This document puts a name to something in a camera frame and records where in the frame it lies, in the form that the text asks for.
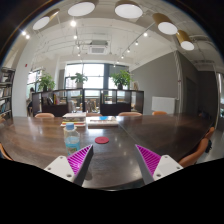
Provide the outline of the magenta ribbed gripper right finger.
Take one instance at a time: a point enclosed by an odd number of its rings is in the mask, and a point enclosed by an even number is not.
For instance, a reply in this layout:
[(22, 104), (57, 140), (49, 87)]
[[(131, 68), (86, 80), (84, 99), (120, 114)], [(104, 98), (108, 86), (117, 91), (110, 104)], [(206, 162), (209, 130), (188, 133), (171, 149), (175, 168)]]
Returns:
[(137, 162), (145, 185), (182, 169), (182, 166), (169, 155), (160, 156), (140, 145), (135, 147)]

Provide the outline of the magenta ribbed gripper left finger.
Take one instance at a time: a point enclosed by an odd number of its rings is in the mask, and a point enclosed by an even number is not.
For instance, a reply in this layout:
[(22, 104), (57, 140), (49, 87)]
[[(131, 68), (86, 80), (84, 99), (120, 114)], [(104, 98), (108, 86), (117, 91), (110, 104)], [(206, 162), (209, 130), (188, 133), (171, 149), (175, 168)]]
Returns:
[(45, 171), (81, 186), (92, 156), (93, 145), (88, 145), (69, 156), (58, 156), (45, 168)]

